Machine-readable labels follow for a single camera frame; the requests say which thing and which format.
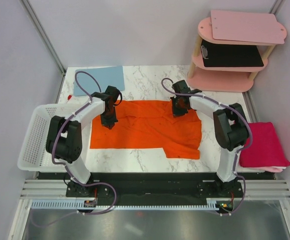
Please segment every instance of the light blue cloth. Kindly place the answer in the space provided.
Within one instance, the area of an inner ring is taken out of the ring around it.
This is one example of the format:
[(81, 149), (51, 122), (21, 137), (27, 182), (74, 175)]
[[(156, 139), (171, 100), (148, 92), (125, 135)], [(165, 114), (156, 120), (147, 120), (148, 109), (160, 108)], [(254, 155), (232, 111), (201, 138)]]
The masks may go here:
[[(111, 66), (92, 69), (79, 69), (78, 71), (84, 71), (92, 75), (100, 85), (102, 92), (106, 91), (108, 86), (118, 88), (120, 91), (125, 90), (124, 72), (122, 66)], [(84, 73), (77, 75), (79, 84), (90, 94), (99, 92), (98, 86), (95, 81)], [(85, 96), (86, 94), (79, 88), (74, 82), (74, 96)]]

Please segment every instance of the orange cloth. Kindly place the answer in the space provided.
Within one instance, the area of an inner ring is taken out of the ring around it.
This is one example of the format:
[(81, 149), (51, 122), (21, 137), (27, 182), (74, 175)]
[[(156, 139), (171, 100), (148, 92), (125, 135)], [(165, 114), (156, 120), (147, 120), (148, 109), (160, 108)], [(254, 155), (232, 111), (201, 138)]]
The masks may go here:
[(92, 122), (91, 149), (163, 148), (168, 158), (199, 159), (201, 121), (194, 110), (173, 117), (171, 101), (122, 101), (118, 123), (109, 130)]

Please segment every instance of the pink towel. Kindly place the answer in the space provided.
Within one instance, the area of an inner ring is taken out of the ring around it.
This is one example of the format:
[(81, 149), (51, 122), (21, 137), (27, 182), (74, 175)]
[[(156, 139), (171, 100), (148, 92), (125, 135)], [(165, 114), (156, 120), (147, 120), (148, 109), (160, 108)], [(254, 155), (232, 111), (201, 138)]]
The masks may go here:
[(275, 127), (271, 122), (250, 123), (253, 133), (253, 144), (243, 150), (240, 155), (240, 166), (244, 168), (257, 168), (273, 173), (279, 173), (290, 162), (284, 155), (283, 148), (278, 139)]

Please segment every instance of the plastic basket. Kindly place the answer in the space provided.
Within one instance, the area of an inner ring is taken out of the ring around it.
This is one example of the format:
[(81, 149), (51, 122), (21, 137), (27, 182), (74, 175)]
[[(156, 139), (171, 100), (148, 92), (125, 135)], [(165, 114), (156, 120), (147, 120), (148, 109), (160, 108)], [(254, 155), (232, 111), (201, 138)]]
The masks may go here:
[[(47, 104), (35, 108), (18, 158), (19, 169), (45, 173), (66, 171), (64, 166), (52, 163), (51, 154), (45, 149), (50, 119), (53, 116), (68, 117), (79, 107), (80, 104)], [(82, 132), (83, 160), (86, 159), (89, 135), (90, 127), (85, 127)]]

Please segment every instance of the marble table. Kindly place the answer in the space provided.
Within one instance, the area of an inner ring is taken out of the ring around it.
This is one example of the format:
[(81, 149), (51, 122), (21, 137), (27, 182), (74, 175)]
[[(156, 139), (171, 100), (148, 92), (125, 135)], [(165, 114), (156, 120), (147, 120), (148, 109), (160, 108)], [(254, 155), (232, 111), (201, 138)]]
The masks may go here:
[[(92, 67), (69, 67), (64, 79), (58, 103), (79, 103), (87, 101), (87, 96), (73, 96), (74, 75), (78, 69)], [(189, 66), (124, 66), (125, 90), (122, 91), (124, 100), (163, 100), (169, 101), (172, 95), (166, 92), (160, 82), (169, 77), (174, 82), (186, 79)], [(237, 92), (204, 92), (205, 95), (225, 103), (240, 103), (249, 115), (242, 93)], [(197, 112), (202, 121), (202, 141), (199, 147), (200, 159), (166, 158), (162, 148), (151, 149), (89, 149), (87, 150), (86, 166), (91, 172), (216, 172), (219, 165), (220, 146), (218, 145), (213, 121), (201, 112)], [(237, 167), (239, 172), (255, 172), (249, 168)]]

